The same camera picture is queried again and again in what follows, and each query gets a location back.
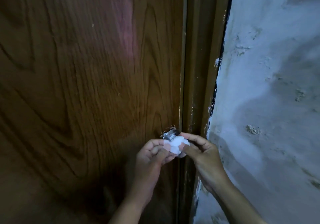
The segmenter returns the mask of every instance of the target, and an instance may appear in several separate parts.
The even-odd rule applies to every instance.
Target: white wall
[[[320,223],[320,0],[232,0],[209,139],[267,222]],[[195,223],[228,223],[206,191]]]

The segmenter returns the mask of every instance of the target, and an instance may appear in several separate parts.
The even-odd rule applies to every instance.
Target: person
[[[195,163],[201,182],[218,201],[230,224],[266,224],[249,201],[232,184],[227,176],[219,151],[210,141],[188,133],[185,139],[197,146],[182,144],[182,151]],[[161,166],[174,159],[170,145],[164,140],[150,140],[138,152],[135,177],[130,193],[111,218],[109,224],[137,224],[145,206],[150,202],[158,181]]]

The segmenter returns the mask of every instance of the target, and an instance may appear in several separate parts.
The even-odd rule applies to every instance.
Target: wooden door
[[[0,223],[107,222],[137,150],[179,126],[182,17],[183,0],[0,0]],[[142,222],[174,222],[177,173]]]

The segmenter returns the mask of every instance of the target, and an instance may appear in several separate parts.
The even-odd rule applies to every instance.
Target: door frame
[[[231,0],[187,0],[183,33],[180,130],[207,138]],[[177,223],[194,221],[200,180],[193,161],[180,159]]]

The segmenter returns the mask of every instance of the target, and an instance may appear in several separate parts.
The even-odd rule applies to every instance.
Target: hand
[[[180,135],[198,145],[189,146],[183,144],[182,151],[193,159],[202,184],[206,190],[213,194],[216,187],[229,181],[223,168],[218,148],[201,136],[188,133],[181,133]]]
[[[129,198],[134,199],[142,209],[152,198],[161,166],[176,157],[176,154],[165,149],[164,143],[162,139],[150,140],[137,154],[134,181]]]

